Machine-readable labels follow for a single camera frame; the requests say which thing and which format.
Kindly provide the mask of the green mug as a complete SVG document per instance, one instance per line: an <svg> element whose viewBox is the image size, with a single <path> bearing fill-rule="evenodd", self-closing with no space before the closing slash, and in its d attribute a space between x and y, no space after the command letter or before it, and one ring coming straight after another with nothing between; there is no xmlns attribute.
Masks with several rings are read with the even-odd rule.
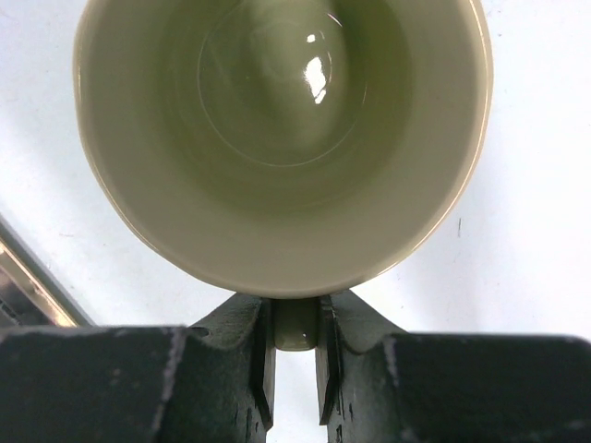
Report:
<svg viewBox="0 0 591 443"><path fill-rule="evenodd" d="M412 254L483 147L493 68L478 1L90 1L74 88L90 167L129 229L191 276L312 300Z"/></svg>

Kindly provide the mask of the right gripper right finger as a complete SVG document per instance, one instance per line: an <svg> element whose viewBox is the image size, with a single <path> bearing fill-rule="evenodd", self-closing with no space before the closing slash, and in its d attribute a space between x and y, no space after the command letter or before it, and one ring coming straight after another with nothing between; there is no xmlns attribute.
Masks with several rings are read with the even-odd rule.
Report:
<svg viewBox="0 0 591 443"><path fill-rule="evenodd" d="M590 345L565 336L411 333L356 294L318 302L331 442L586 442Z"/></svg>

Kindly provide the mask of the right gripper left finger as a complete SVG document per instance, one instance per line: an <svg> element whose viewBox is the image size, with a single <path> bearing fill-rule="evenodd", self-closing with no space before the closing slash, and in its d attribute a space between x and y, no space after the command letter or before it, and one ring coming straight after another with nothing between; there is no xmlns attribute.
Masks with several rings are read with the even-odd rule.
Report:
<svg viewBox="0 0 591 443"><path fill-rule="evenodd" d="M271 303L237 294L191 327L1 331L5 442L262 442Z"/></svg>

